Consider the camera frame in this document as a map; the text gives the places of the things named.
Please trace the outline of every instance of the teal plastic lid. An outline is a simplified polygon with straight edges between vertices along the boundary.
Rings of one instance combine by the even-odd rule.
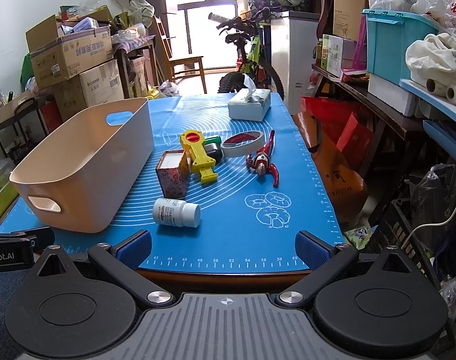
[[[428,17],[418,15],[416,13],[411,13],[411,12],[402,12],[402,11],[387,11],[384,9],[363,9],[361,12],[363,15],[371,16],[371,17],[408,17],[409,19],[414,19],[421,21],[424,24],[427,24],[431,27],[433,27],[436,31],[438,31],[438,23],[433,20],[429,19]]]

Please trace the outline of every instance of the metal bolt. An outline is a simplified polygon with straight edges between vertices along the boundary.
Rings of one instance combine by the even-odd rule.
[[[303,295],[296,291],[286,291],[280,294],[280,299],[284,303],[299,303],[303,300]]]
[[[152,303],[165,303],[171,299],[171,295],[166,291],[153,291],[147,298]]]

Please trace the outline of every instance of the bin handle hole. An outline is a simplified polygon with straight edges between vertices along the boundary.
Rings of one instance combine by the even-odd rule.
[[[106,116],[106,123],[110,126],[120,126],[126,123],[133,116],[131,111],[115,112]]]
[[[61,212],[61,207],[58,203],[50,198],[40,198],[37,196],[28,196],[29,201],[38,210],[50,211],[50,212]]]

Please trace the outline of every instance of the wooden chair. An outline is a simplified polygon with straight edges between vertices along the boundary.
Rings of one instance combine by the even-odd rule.
[[[161,41],[161,50],[163,53],[163,59],[165,60],[166,68],[168,69],[168,79],[170,81],[176,81],[180,79],[185,79],[188,77],[201,77],[201,82],[203,84],[203,90],[206,92],[206,81],[204,79],[204,69],[203,69],[203,56],[202,55],[187,55],[181,58],[174,58],[169,45],[168,38],[166,37],[165,28],[161,19],[155,16],[156,24],[156,38],[158,41]],[[186,64],[198,64],[198,69],[188,69],[183,70],[178,73],[174,72],[174,67],[179,65]]]

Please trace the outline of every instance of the white pill bottle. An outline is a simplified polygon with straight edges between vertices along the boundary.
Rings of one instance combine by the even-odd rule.
[[[153,220],[159,225],[198,227],[200,217],[199,204],[176,199],[157,199],[154,202]]]

